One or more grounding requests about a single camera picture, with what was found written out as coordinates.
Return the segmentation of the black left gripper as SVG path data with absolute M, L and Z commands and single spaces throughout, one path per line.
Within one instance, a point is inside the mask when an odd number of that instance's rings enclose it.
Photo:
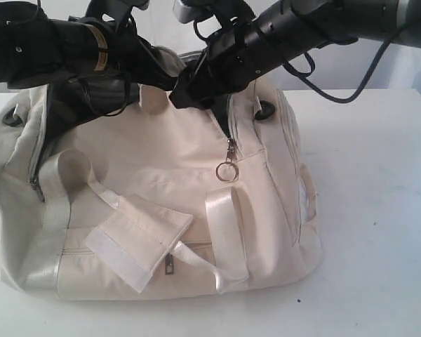
M 94 70 L 85 78 L 129 78 L 130 82 L 172 91 L 178 76 L 167 71 L 161 49 L 138 35 L 134 17 L 127 13 L 118 20 L 86 16 L 83 24 L 98 47 Z

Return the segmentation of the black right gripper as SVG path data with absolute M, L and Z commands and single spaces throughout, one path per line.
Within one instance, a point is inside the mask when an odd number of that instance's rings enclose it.
M 224 94 L 302 54 L 301 19 L 257 19 L 216 37 L 195 67 L 183 70 L 169 94 L 178 109 L 209 109 Z

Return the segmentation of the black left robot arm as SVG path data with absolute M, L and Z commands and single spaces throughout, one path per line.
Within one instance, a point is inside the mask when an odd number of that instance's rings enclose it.
M 133 8 L 148 1 L 91 1 L 82 18 L 50 19 L 41 4 L 0 2 L 0 83 L 26 89 L 89 78 L 122 78 L 166 91 L 176 76 L 159 48 L 138 35 Z

